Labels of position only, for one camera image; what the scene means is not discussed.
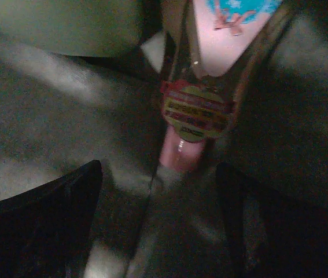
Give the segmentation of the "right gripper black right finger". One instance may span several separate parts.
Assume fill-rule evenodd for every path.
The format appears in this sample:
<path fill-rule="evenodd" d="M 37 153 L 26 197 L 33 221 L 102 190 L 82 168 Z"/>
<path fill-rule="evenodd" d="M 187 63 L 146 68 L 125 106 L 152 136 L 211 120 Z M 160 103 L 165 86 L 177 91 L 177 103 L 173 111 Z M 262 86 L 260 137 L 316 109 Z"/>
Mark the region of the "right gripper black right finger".
<path fill-rule="evenodd" d="M 328 208 L 281 194 L 226 162 L 216 167 L 216 186 L 236 277 L 328 277 Z M 248 196 L 267 239 L 254 258 L 246 253 Z"/>

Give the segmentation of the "olive green canvas bag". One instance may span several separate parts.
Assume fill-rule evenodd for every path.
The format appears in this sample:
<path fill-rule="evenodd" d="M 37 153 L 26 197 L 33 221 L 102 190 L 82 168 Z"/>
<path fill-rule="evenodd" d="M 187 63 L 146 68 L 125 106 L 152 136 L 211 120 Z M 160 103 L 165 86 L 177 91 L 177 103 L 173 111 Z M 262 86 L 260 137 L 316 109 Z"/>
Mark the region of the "olive green canvas bag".
<path fill-rule="evenodd" d="M 86 277 L 232 277 L 217 174 L 328 209 L 328 1 L 288 8 L 235 128 L 193 174 L 158 163 L 150 84 L 0 35 L 0 200 L 98 159 Z"/>

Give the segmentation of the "orange bottle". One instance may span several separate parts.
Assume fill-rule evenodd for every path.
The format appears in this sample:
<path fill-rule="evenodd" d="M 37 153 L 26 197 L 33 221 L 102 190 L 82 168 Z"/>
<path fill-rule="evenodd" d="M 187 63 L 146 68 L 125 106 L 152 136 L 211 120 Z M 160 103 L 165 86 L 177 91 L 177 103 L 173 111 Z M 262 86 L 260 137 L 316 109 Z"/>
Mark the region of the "orange bottle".
<path fill-rule="evenodd" d="M 261 62 L 296 12 L 290 1 L 186 1 L 168 36 L 161 113 L 161 165 L 195 169 L 226 138 Z"/>

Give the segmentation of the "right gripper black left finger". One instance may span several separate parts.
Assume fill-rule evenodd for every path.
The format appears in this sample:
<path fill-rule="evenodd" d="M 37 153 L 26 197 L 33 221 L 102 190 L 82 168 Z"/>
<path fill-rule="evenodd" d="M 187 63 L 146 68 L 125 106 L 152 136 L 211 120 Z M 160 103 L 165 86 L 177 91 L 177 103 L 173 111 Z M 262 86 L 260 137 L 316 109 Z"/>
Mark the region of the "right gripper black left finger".
<path fill-rule="evenodd" d="M 73 172 L 0 201 L 0 277 L 80 277 L 102 168 L 92 160 Z"/>

